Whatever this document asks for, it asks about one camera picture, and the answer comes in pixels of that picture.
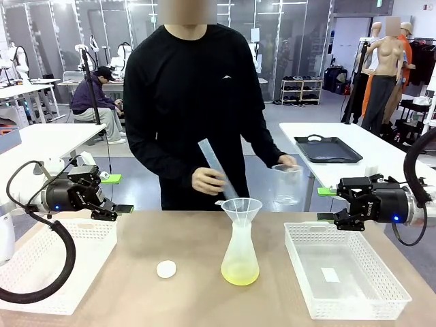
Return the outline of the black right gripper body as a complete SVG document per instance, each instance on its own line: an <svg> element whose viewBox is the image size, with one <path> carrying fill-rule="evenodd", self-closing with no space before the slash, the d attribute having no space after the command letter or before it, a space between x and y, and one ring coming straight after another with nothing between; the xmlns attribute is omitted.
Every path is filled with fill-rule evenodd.
<svg viewBox="0 0 436 327"><path fill-rule="evenodd" d="M405 223L409 217L409 202L404 189L376 189L361 199L362 221Z"/></svg>

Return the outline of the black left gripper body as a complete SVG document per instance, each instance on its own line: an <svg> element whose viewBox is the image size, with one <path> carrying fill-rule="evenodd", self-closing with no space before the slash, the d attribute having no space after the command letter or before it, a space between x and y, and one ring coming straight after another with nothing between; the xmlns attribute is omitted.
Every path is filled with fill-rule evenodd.
<svg viewBox="0 0 436 327"><path fill-rule="evenodd" d="M99 186L83 185L69 179L57 179L45 188L44 208L48 211L79 211L90 208L90 204L100 206L104 194Z"/></svg>

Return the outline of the person's right hand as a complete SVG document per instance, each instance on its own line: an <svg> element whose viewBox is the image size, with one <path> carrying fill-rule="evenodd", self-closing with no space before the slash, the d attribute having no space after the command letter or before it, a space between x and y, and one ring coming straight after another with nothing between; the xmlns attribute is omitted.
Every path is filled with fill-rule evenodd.
<svg viewBox="0 0 436 327"><path fill-rule="evenodd" d="M194 190L210 196L217 196L225 187L224 175L211 168L197 168L191 176Z"/></svg>

